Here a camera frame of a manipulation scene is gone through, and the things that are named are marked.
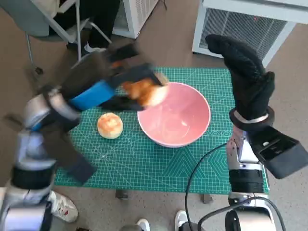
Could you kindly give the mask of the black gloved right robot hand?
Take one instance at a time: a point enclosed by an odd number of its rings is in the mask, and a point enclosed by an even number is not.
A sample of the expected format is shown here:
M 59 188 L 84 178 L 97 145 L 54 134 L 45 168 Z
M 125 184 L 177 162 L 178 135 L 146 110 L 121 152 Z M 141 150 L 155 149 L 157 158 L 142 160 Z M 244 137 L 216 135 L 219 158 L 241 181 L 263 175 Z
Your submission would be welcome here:
M 205 40 L 212 53 L 223 57 L 231 74 L 236 111 L 246 120 L 264 116 L 275 89 L 275 74 L 267 72 L 257 52 L 243 42 L 214 34 Z

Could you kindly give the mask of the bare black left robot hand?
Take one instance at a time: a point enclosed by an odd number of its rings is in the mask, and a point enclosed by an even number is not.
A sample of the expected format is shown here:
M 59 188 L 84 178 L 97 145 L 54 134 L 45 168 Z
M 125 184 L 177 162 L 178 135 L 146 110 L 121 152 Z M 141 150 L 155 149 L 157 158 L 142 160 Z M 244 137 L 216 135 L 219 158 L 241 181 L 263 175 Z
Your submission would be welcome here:
M 116 89 L 125 82 L 144 79 L 163 85 L 134 43 L 111 45 L 83 56 L 67 73 L 60 92 L 79 111 L 97 106 L 110 111 L 141 111 L 145 107 L 140 102 L 128 95 L 118 96 Z

